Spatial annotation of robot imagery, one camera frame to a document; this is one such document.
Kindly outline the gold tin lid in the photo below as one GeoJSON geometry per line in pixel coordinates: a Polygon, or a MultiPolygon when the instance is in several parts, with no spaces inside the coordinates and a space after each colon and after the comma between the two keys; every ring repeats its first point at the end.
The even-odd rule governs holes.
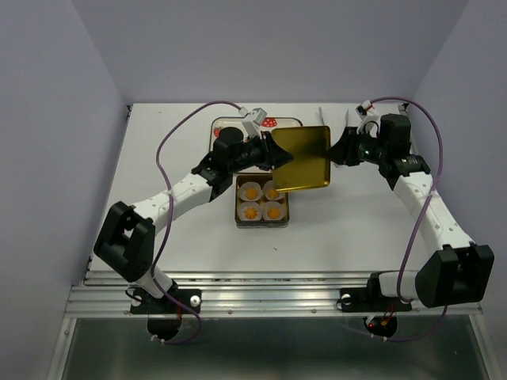
{"type": "Polygon", "coordinates": [[[330,184],[328,126],[277,128],[274,141],[293,156],[293,160],[273,170],[274,187],[279,192],[298,192],[324,188],[330,184]]]}

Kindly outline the orange cookie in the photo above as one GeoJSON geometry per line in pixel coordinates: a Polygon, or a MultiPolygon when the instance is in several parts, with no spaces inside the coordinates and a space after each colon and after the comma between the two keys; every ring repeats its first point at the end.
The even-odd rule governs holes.
{"type": "Polygon", "coordinates": [[[245,191],[245,197],[248,200],[255,200],[257,198],[257,189],[256,188],[248,188],[245,191]]]}
{"type": "Polygon", "coordinates": [[[258,212],[254,207],[248,207],[244,210],[244,217],[248,220],[254,220],[258,217],[258,212]]]}
{"type": "Polygon", "coordinates": [[[272,207],[268,209],[267,215],[271,219],[278,219],[280,217],[280,210],[278,208],[272,207]]]}
{"type": "Polygon", "coordinates": [[[274,188],[269,188],[265,195],[269,200],[276,200],[279,197],[279,192],[274,188]]]}

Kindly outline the metal tongs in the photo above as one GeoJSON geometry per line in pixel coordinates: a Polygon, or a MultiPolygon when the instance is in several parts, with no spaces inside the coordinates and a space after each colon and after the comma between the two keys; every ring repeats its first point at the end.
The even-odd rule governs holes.
{"type": "Polygon", "coordinates": [[[338,105],[323,105],[318,107],[318,121],[321,125],[337,125],[339,127],[348,127],[349,108],[338,105]]]}

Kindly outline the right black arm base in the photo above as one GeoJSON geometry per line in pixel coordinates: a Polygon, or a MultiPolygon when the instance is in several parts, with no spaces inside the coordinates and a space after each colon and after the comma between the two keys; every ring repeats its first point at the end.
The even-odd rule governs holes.
{"type": "Polygon", "coordinates": [[[391,340],[398,329],[397,312],[409,312],[396,296],[385,296],[381,292],[379,273],[373,273],[361,287],[343,287],[336,308],[343,313],[362,313],[366,331],[373,337],[391,340]]]}

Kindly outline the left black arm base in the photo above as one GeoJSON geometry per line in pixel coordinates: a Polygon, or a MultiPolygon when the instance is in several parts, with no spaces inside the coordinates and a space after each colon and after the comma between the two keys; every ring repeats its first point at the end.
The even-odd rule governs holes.
{"type": "Polygon", "coordinates": [[[124,293],[131,303],[129,313],[147,317],[147,332],[151,341],[176,345],[188,343],[200,334],[200,289],[170,289],[170,296],[177,302],[165,295],[154,298],[141,287],[129,287],[124,293]]]}

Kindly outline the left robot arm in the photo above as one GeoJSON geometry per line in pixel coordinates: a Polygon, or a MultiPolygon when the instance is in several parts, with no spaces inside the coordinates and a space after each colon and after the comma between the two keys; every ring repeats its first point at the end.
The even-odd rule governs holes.
{"type": "Polygon", "coordinates": [[[221,196],[236,173],[253,166],[271,171],[293,159],[268,132],[246,139],[236,127],[225,127],[212,150],[182,180],[138,203],[114,203],[93,252],[128,283],[145,290],[157,311],[169,311],[177,294],[173,280],[154,264],[156,236],[168,233],[171,222],[183,214],[221,196]]]}

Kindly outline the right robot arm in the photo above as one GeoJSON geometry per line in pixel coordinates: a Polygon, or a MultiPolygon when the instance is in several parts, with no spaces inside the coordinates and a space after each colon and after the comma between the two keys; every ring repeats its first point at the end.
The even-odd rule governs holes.
{"type": "Polygon", "coordinates": [[[380,175],[403,202],[429,259],[416,270],[375,272],[364,290],[365,302],[382,309],[393,298],[419,301],[427,308],[482,301],[494,263],[488,245],[478,245],[460,227],[438,194],[436,177],[425,159],[412,154],[411,123],[386,114],[360,127],[346,127],[326,155],[337,165],[377,165],[380,175]]]}

